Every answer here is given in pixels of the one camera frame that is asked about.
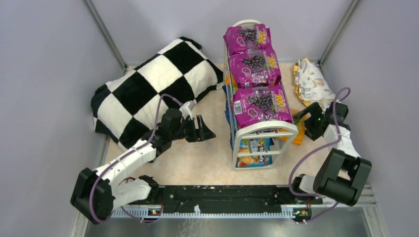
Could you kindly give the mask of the orange candy bag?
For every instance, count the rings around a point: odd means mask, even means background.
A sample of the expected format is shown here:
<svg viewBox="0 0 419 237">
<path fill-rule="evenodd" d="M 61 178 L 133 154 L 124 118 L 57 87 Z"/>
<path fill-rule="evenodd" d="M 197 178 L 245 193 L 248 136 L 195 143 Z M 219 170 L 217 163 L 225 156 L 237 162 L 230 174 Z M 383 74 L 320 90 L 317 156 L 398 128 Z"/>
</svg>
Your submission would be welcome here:
<svg viewBox="0 0 419 237">
<path fill-rule="evenodd" d="M 225 73 L 225 84 L 230 85 L 230 74 L 229 74 L 229 72 Z"/>
<path fill-rule="evenodd" d="M 299 113 L 299 110 L 291 109 L 291 114 L 294 116 L 295 114 Z M 294 125 L 298 128 L 298 134 L 293 140 L 294 144 L 301 145 L 302 140 L 305 135 L 306 128 L 304 126 L 305 120 L 307 119 L 307 115 L 304 115 L 302 118 L 293 119 Z M 289 137 L 280 137 L 282 141 L 287 141 Z"/>
</svg>

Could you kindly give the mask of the purple grape candy bag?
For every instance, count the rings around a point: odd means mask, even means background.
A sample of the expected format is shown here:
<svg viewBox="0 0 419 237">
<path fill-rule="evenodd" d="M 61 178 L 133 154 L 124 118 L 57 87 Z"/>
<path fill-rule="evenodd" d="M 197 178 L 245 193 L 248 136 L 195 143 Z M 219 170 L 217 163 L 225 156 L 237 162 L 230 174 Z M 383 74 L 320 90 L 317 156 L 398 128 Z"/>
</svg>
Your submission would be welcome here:
<svg viewBox="0 0 419 237">
<path fill-rule="evenodd" d="M 223 38 L 230 56 L 272 48 L 270 29 L 265 24 L 229 27 Z"/>
<path fill-rule="evenodd" d="M 238 88 L 277 85 L 282 79 L 276 52 L 262 49 L 229 57 L 230 72 Z"/>
<path fill-rule="evenodd" d="M 239 128 L 263 121 L 293 123 L 289 103 L 280 84 L 239 88 L 233 96 L 233 112 Z"/>
</svg>

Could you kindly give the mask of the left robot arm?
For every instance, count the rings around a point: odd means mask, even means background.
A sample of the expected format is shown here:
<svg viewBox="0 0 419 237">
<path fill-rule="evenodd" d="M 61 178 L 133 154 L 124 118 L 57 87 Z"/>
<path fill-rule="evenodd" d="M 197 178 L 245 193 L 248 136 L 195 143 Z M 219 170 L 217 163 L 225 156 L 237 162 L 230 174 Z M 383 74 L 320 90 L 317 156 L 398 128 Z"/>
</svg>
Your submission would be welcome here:
<svg viewBox="0 0 419 237">
<path fill-rule="evenodd" d="M 142 176 L 129 181 L 129 175 L 153 162 L 175 140 L 203 142 L 216 137 L 201 115 L 192 116 L 193 102 L 179 109 L 167 109 L 161 121 L 122 155 L 94 170 L 83 169 L 77 177 L 70 204 L 93 224 L 105 222 L 113 212 L 131 202 L 152 197 L 158 184 Z"/>
</svg>

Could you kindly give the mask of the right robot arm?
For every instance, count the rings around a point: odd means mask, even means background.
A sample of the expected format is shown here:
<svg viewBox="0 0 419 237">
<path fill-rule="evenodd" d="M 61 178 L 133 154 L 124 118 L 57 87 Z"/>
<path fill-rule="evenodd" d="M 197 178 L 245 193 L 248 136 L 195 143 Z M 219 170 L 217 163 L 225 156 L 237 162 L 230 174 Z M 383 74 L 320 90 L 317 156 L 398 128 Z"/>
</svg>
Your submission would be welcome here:
<svg viewBox="0 0 419 237">
<path fill-rule="evenodd" d="M 350 138 L 351 128 L 345 123 L 349 112 L 342 103 L 332 102 L 325 111 L 314 102 L 293 116 L 304 121 L 305 135 L 315 141 L 322 137 L 329 154 L 316 176 L 301 174 L 289 183 L 295 196 L 331 198 L 338 203 L 354 206 L 362 193 L 372 169 L 372 163 L 361 158 Z"/>
</svg>

